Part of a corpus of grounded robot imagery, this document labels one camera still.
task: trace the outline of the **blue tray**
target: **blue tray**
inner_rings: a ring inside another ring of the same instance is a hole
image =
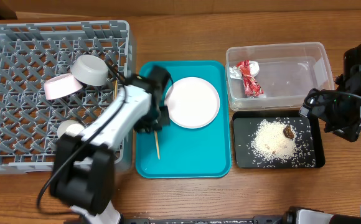
[[[174,82],[185,77],[207,80],[218,91],[220,109],[217,117],[203,128],[186,129],[173,122],[163,127],[157,133],[161,160],[157,158],[154,134],[137,134],[136,170],[145,178],[223,177],[232,166],[224,67],[211,60],[149,62],[139,75],[145,77],[153,65],[166,68]]]

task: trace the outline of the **transparent bin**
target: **transparent bin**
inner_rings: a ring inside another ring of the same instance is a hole
[[[266,98],[245,95],[242,80],[232,79],[229,67],[257,61],[255,77]],[[232,47],[226,52],[229,104],[233,111],[297,108],[312,88],[333,90],[329,59],[318,42]]]

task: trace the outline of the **candy wrapper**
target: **candy wrapper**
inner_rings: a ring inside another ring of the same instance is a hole
[[[245,60],[229,68],[230,78],[242,79],[245,94],[251,97],[264,96],[262,87],[254,78],[260,71],[258,62]]]

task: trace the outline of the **red wrapper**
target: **red wrapper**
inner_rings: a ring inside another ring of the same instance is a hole
[[[240,69],[241,73],[243,74],[243,84],[245,89],[245,94],[247,96],[257,97],[263,94],[263,90],[256,81],[255,78],[251,76],[250,71],[250,61],[245,60],[237,64],[237,67]]]

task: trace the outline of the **gray plastic dish rack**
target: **gray plastic dish rack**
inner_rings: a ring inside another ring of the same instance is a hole
[[[105,86],[46,100],[44,82],[68,73],[83,54],[116,65],[126,77],[136,69],[136,42],[126,21],[0,24],[0,174],[51,170],[60,122],[88,126],[113,101],[119,89],[113,77]],[[132,138],[131,131],[113,152],[116,170],[131,167]]]

